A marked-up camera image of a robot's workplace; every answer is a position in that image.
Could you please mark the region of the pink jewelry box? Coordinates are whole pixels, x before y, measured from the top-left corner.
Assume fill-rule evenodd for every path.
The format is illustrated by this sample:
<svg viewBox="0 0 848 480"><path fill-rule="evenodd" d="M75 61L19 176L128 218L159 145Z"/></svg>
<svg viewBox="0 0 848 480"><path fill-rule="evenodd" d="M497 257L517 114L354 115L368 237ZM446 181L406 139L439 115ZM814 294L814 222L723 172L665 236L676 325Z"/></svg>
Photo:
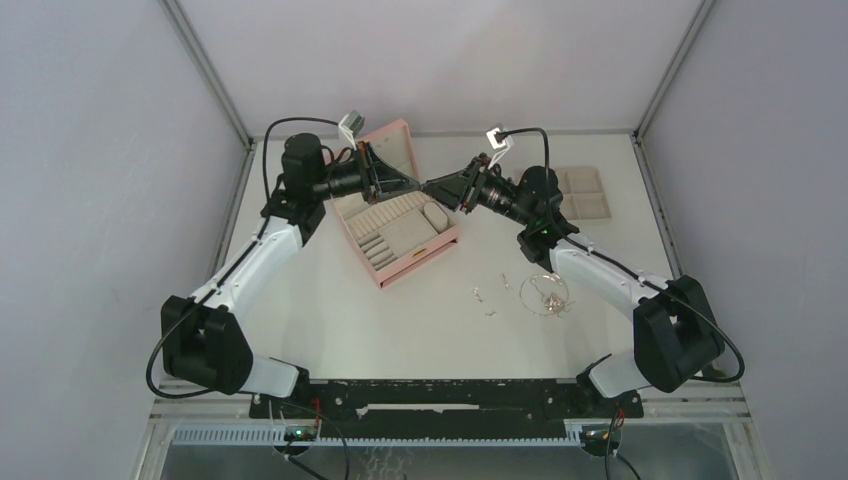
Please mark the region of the pink jewelry box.
<svg viewBox="0 0 848 480"><path fill-rule="evenodd" d="M437 233L422 208L436 202L417 191L369 205L355 194L332 200L354 254L378 288L383 289L435 259L459 241L453 215L443 209L449 228Z"/></svg>

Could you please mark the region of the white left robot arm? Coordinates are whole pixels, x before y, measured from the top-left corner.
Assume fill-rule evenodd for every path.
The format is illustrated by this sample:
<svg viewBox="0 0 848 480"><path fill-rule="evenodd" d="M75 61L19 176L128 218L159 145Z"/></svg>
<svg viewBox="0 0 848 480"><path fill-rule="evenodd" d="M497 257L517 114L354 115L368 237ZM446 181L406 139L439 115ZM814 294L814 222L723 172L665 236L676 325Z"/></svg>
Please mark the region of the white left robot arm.
<svg viewBox="0 0 848 480"><path fill-rule="evenodd" d="M273 396L290 417L311 407L311 388L302 369L255 353L239 322L267 282L317 231L326 201L358 195L368 204L417 191L419 182L380 158L360 141L345 162L325 160L318 136L289 137L282 172L268 186L257 231L205 284L190 296L168 298L161 309L162 337L151 354L164 371L200 386L203 393Z"/></svg>

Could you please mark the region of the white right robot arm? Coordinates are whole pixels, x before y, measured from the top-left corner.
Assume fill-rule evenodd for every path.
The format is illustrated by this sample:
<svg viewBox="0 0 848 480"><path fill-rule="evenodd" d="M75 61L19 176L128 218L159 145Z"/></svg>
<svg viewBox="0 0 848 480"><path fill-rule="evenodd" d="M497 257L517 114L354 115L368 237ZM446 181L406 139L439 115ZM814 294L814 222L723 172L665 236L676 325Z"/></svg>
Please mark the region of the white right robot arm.
<svg viewBox="0 0 848 480"><path fill-rule="evenodd" d="M605 415L626 392L673 392L725 352L728 342L700 283L628 267L596 248L562 215L563 194L551 169L533 166L512 182L481 154L422 190L453 211L484 207L520 224L517 240L528 261L588 289L630 320L632 348L593 362L578 377L578 402L587 414Z"/></svg>

